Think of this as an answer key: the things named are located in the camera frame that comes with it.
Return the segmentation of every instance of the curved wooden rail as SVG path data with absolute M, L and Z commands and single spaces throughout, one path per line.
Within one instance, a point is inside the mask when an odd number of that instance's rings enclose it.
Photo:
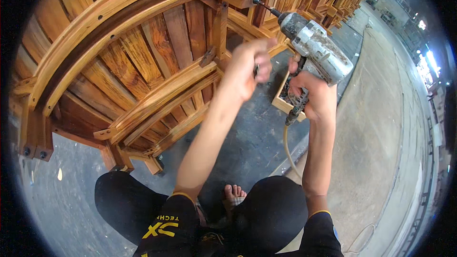
M 167 9 L 173 8 L 177 5 L 189 1 L 191 0 L 163 0 L 145 9 L 139 14 L 132 16 L 128 20 L 125 20 L 109 32 L 106 32 L 106 34 L 98 42 L 94 43 L 86 53 L 79 57 L 79 59 L 66 72 L 66 74 L 58 83 L 58 85 L 54 87 L 51 95 L 49 96 L 46 102 L 46 107 L 43 109 L 43 115 L 49 116 L 51 114 L 57 101 L 59 101 L 61 95 L 64 93 L 64 91 L 73 81 L 73 79 L 98 53 L 100 53 L 106 46 L 108 46 L 114 38 L 117 39 L 120 34 L 122 34 L 125 31 L 128 31 L 136 25 L 139 25 L 144 20 L 147 20 L 157 14 L 160 14 Z
M 137 0 L 97 0 L 70 23 L 65 31 L 55 40 L 38 65 L 36 75 L 37 83 L 28 100 L 28 105 L 31 109 L 35 109 L 51 77 L 71 51 L 81 43 L 90 32 L 94 31 L 96 27 L 121 9 L 136 1 Z M 49 115 L 49 110 L 52 110 L 54 105 L 46 105 L 45 115 Z

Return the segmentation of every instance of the air hose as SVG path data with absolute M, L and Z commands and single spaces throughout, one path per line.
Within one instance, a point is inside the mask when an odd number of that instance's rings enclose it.
M 293 162 L 292 157 L 290 156 L 289 146 L 288 146 L 288 143 L 287 143 L 287 129 L 288 128 L 289 128 L 289 126 L 287 126 L 287 125 L 284 126 L 284 134 L 283 134 L 284 151 L 286 152 L 287 159 L 289 160 L 290 166 L 294 170 L 295 174 L 297 174 L 297 176 L 300 179 L 302 179 L 302 175 L 298 171 L 297 166 L 295 166 L 295 163 Z

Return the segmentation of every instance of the person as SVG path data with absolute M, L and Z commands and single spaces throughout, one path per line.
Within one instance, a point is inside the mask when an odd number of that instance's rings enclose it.
M 329 88 L 306 71 L 290 81 L 296 94 L 300 87 L 309 90 L 304 109 L 310 131 L 303 185 L 281 176 L 258 181 L 247 194 L 237 185 L 227 185 L 231 223 L 224 229 L 205 227 L 196 207 L 239 109 L 257 83 L 269 79 L 272 66 L 267 50 L 275 44 L 276 39 L 253 40 L 233 51 L 208 115 L 178 169 L 171 196 L 152 191 L 125 172 L 109 172 L 97 180 L 96 208 L 110 226 L 138 245 L 134 257 L 271 256 L 302 228 L 300 249 L 278 256 L 343 256 L 327 206 L 336 86 Z M 255 64 L 259 65 L 256 76 Z M 289 60 L 289 71 L 296 69 L 297 63 Z

